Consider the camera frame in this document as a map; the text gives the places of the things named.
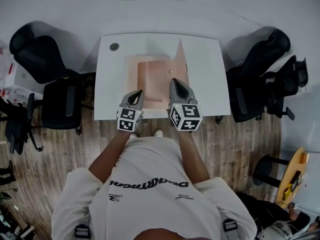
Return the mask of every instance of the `person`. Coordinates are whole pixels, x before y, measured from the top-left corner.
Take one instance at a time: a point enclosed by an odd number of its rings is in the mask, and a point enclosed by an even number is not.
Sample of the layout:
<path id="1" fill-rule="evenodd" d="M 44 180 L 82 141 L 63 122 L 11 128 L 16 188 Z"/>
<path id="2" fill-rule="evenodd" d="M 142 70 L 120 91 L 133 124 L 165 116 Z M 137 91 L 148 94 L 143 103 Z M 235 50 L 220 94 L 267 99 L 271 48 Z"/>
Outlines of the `person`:
<path id="1" fill-rule="evenodd" d="M 257 227 L 219 177 L 210 179 L 189 132 L 179 146 L 157 130 L 153 137 L 119 131 L 89 169 L 68 174 L 52 214 L 52 239 L 72 240 L 89 222 L 95 240 L 226 239 L 225 219 L 241 240 Z"/>
<path id="2" fill-rule="evenodd" d="M 276 203 L 258 200 L 243 192 L 237 192 L 236 194 L 255 219 L 258 231 L 266 229 L 277 221 L 289 222 L 293 235 L 297 232 L 313 231 L 319 226 L 317 221 L 310 223 L 310 216 L 306 213 L 297 213 L 291 203 L 288 205 L 288 211 L 286 211 Z"/>
<path id="3" fill-rule="evenodd" d="M 0 168 L 0 186 L 15 182 L 12 161 L 9 161 L 8 168 Z"/>

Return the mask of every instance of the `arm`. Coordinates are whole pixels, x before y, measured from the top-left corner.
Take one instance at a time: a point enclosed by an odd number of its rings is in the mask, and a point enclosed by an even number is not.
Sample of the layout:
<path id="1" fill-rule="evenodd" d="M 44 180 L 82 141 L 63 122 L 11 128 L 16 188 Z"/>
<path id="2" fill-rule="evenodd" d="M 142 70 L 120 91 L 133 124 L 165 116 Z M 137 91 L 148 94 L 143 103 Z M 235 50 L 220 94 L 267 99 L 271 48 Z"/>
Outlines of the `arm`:
<path id="1" fill-rule="evenodd" d="M 89 205 L 109 178 L 130 132 L 119 132 L 93 161 L 89 170 L 78 168 L 68 174 L 52 214 L 52 239 L 71 240 L 75 228 L 89 216 Z"/>
<path id="2" fill-rule="evenodd" d="M 75 239 L 76 226 L 89 216 L 89 205 L 102 186 L 102 182 L 86 168 L 68 174 L 52 213 L 53 240 Z"/>
<path id="3" fill-rule="evenodd" d="M 131 132 L 128 131 L 119 131 L 104 151 L 90 165 L 89 171 L 102 183 L 105 183 L 111 175 L 111 171 L 122 153 L 130 134 Z"/>
<path id="4" fill-rule="evenodd" d="M 210 179 L 208 170 L 201 160 L 196 144 L 187 131 L 178 131 L 183 168 L 192 182 L 196 184 Z"/>
<path id="5" fill-rule="evenodd" d="M 289 208 L 288 213 L 289 213 L 290 220 L 295 221 L 298 218 L 299 214 L 296 213 L 295 208 L 292 204 L 289 204 L 288 208 Z"/>
<path id="6" fill-rule="evenodd" d="M 257 226 L 245 205 L 227 183 L 219 177 L 194 184 L 228 219 L 234 220 L 241 240 L 252 240 L 257 233 Z"/>

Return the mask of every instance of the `chair wheel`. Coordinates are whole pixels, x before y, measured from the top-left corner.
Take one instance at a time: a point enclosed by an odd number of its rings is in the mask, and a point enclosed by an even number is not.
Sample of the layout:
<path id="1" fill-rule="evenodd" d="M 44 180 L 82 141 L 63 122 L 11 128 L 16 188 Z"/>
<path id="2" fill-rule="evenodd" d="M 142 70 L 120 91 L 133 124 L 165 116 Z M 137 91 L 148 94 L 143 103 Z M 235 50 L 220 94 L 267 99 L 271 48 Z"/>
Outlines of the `chair wheel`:
<path id="1" fill-rule="evenodd" d="M 82 128 L 81 127 L 75 129 L 75 134 L 76 135 L 79 136 L 81 134 L 81 132 L 82 132 Z"/>
<path id="2" fill-rule="evenodd" d="M 222 121 L 222 119 L 224 119 L 224 115 L 217 115 L 216 117 L 215 117 L 215 123 L 217 124 L 217 125 L 220 125 L 221 124 L 221 121 Z"/>

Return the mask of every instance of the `wooden floor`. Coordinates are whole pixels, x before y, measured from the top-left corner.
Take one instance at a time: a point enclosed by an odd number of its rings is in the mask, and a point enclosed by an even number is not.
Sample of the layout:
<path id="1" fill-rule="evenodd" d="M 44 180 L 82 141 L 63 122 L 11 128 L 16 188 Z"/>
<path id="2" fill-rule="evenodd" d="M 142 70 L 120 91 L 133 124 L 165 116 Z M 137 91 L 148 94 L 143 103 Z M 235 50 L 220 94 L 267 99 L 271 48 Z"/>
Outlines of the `wooden floor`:
<path id="1" fill-rule="evenodd" d="M 40 112 L 35 112 L 39 124 Z M 5 140 L 5 122 L 0 122 L 0 140 Z M 203 161 L 211 177 L 222 177 L 234 191 L 245 191 L 259 199 L 269 200 L 272 187 L 252 183 L 252 172 L 264 155 L 279 157 L 281 129 L 275 116 L 263 115 L 262 121 L 250 120 L 235 123 L 226 116 L 220 125 L 214 117 L 202 123 Z M 74 130 L 40 128 L 34 131 L 36 143 L 43 152 L 36 152 L 31 141 L 24 146 L 22 155 L 9 153 L 9 145 L 0 145 L 0 167 L 6 168 L 12 160 L 16 182 L 0 187 L 12 196 L 2 201 L 21 226 L 26 222 L 35 227 L 36 240 L 51 239 L 51 214 L 61 194 L 68 172 L 78 167 L 88 167 L 107 146 L 117 132 L 116 121 L 94 121 L 92 110 L 82 109 L 82 134 Z M 176 130 L 169 119 L 146 119 L 139 126 L 141 136 L 150 136 L 162 129 L 165 137 L 177 141 Z M 194 141 L 200 155 L 203 151 L 201 130 L 194 132 Z"/>

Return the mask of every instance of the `white table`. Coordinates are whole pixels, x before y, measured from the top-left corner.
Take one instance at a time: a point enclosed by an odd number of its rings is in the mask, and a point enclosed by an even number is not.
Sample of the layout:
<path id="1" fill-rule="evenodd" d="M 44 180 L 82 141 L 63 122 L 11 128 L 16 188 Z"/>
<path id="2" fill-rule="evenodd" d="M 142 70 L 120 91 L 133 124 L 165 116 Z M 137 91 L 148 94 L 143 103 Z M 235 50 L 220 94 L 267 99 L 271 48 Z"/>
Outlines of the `white table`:
<path id="1" fill-rule="evenodd" d="M 96 67 L 94 119 L 113 120 L 127 94 L 127 56 L 175 57 L 182 41 L 189 86 L 201 105 L 203 116 L 230 115 L 229 92 L 219 41 L 210 38 L 165 34 L 132 33 L 102 36 Z M 110 45 L 119 44 L 116 51 Z M 165 109 L 143 109 L 143 118 L 167 118 Z"/>

